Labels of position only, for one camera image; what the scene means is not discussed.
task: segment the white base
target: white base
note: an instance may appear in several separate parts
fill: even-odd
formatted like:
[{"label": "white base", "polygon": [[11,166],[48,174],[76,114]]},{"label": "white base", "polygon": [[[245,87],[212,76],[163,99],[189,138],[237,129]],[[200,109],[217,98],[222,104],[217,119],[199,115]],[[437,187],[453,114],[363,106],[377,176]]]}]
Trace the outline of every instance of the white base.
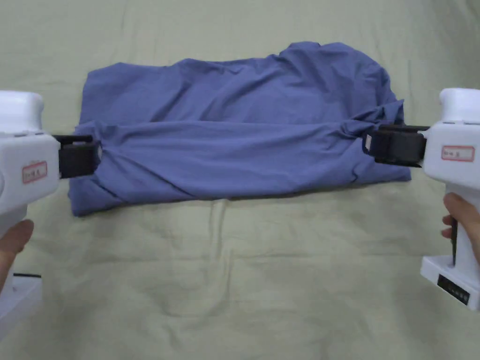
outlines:
[{"label": "white base", "polygon": [[[459,286],[467,293],[470,294],[469,299],[460,297],[459,301],[466,302],[466,306],[471,310],[480,311],[480,284],[473,283],[469,279],[462,276],[461,273],[455,270],[453,267],[453,261],[451,256],[426,256],[422,260],[421,275],[438,285],[439,276],[442,275],[455,285]],[[453,290],[450,295],[456,297],[457,291]]]},{"label": "white base", "polygon": [[42,279],[13,277],[13,292],[0,301],[0,340],[42,303]]}]

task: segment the red-bordered label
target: red-bordered label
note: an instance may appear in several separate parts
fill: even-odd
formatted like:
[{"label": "red-bordered label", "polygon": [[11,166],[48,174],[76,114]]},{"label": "red-bordered label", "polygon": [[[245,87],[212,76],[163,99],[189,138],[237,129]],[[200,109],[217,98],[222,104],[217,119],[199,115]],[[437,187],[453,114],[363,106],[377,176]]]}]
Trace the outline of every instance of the red-bordered label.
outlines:
[{"label": "red-bordered label", "polygon": [[29,184],[31,182],[43,179],[48,175],[47,162],[42,161],[36,164],[28,165],[22,169],[22,182]]},{"label": "red-bordered label", "polygon": [[442,147],[442,160],[473,162],[475,148],[473,146],[444,146]]}]

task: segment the beige sheet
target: beige sheet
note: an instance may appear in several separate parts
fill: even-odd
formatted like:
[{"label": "beige sheet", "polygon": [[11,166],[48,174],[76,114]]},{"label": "beige sheet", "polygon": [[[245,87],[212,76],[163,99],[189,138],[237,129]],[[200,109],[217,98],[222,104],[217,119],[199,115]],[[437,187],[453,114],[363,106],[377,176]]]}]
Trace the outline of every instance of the beige sheet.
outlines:
[{"label": "beige sheet", "polygon": [[[0,2],[0,87],[45,98],[44,127],[78,122],[88,71],[114,62],[231,60],[343,41],[384,65],[410,124],[445,87],[480,86],[476,0]],[[73,218],[67,184],[30,207],[16,268],[45,307],[1,359],[478,359],[480,315],[419,275],[443,186],[139,206]]]}]

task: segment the folded garment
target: folded garment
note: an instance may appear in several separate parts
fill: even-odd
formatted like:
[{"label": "folded garment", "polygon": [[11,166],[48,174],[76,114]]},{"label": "folded garment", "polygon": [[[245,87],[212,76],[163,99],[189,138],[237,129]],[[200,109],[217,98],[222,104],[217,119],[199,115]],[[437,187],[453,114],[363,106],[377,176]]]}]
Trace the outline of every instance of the folded garment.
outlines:
[{"label": "folded garment", "polygon": [[272,196],[410,180],[376,164],[361,136],[403,123],[378,63],[345,44],[291,44],[278,55],[89,73],[76,134],[102,148],[70,180],[75,216],[124,204]]}]

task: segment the hand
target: hand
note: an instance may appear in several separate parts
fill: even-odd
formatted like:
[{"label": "hand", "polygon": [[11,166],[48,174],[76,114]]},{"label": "hand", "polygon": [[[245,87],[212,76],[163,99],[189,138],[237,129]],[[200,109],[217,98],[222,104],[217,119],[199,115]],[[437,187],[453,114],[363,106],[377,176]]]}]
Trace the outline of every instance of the hand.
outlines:
[{"label": "hand", "polygon": [[[452,218],[463,226],[472,243],[473,253],[480,265],[480,214],[477,209],[457,194],[450,193],[444,197],[444,204],[450,215],[443,218],[447,226],[452,225]],[[442,231],[442,236],[452,238],[452,228]]]},{"label": "hand", "polygon": [[0,292],[18,253],[22,252],[33,233],[33,222],[24,220],[11,227],[0,239]]}]

